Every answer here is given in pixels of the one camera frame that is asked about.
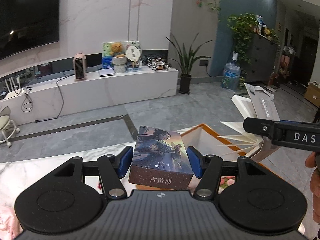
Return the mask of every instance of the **white chair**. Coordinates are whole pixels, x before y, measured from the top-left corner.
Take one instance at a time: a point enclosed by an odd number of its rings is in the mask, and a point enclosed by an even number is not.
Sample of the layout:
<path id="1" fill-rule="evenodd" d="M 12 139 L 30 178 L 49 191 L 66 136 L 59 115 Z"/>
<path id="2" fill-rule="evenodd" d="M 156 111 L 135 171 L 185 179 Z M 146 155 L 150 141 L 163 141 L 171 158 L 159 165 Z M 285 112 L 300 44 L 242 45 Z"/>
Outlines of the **white chair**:
<path id="1" fill-rule="evenodd" d="M 11 147 L 11 142 L 9 142 L 9 139 L 14 135 L 14 133 L 19 133 L 20 128 L 17 128 L 16 124 L 13 120 L 10 120 L 10 108 L 6 106 L 1 112 L 0 112 L 0 130 L 2 132 L 2 135 L 4 137 L 4 140 L 0 141 L 0 143 L 7 142 L 7 146 Z M 8 136 L 9 128 L 13 126 L 13 131 Z"/>

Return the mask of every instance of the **gray cabinet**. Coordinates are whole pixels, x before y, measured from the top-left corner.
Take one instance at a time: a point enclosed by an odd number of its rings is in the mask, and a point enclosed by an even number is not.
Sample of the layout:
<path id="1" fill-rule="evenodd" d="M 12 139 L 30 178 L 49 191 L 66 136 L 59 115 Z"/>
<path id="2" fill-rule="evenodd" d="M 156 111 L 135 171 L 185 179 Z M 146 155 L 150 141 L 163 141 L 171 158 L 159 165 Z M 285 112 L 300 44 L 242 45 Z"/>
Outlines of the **gray cabinet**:
<path id="1" fill-rule="evenodd" d="M 251 65 L 241 67 L 247 72 L 246 82 L 268 81 L 276 58 L 277 45 L 261 35 L 254 34 L 248 49 Z"/>

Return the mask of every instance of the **marble floor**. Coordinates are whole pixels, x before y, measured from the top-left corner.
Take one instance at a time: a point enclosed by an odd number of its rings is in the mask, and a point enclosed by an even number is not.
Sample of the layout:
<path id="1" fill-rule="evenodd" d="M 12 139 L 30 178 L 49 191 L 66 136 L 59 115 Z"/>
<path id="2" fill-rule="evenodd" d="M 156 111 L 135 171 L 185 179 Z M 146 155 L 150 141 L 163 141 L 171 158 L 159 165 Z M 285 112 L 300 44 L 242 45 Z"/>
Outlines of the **marble floor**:
<path id="1" fill-rule="evenodd" d="M 234 92 L 224 90 L 220 83 L 192 84 L 190 95 L 156 98 L 119 106 L 62 116 L 56 120 L 21 125 L 19 136 L 125 115 L 136 129 L 140 125 L 165 130 L 180 130 L 206 123 L 221 135 L 236 134 L 220 121 L 242 122 L 243 118 L 231 101 Z M 277 89 L 274 103 L 283 120 L 312 122 L 316 107 L 286 86 Z M 124 119 L 103 122 L 72 130 L 59 131 L 14 141 L 12 147 L 0 145 L 0 163 L 79 152 L 133 141 Z M 263 161 L 269 169 L 301 190 L 308 201 L 303 221 L 306 236 L 313 238 L 319 229 L 312 220 L 312 194 L 308 184 L 313 169 L 304 166 L 309 152 L 281 148 Z"/>

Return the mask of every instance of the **wall socket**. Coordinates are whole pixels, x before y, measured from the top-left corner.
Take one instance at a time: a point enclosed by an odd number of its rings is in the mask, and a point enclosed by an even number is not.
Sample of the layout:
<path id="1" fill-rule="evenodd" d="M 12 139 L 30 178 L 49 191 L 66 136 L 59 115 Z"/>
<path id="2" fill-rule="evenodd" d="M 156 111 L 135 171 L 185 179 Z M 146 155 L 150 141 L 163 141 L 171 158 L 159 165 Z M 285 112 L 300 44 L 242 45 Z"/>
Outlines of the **wall socket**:
<path id="1" fill-rule="evenodd" d="M 209 60 L 201 59 L 199 61 L 199 66 L 206 66 L 207 67 L 208 64 L 209 64 Z"/>

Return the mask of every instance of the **pink heater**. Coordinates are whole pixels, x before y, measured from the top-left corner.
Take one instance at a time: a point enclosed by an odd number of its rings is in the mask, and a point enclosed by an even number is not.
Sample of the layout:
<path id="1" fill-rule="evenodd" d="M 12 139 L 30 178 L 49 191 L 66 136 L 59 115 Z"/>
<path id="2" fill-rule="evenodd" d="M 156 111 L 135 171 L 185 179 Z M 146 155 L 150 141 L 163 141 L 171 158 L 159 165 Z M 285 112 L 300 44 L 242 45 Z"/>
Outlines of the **pink heater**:
<path id="1" fill-rule="evenodd" d="M 86 79 L 87 58 L 83 53 L 75 54 L 73 58 L 73 69 L 75 71 L 75 81 Z"/>

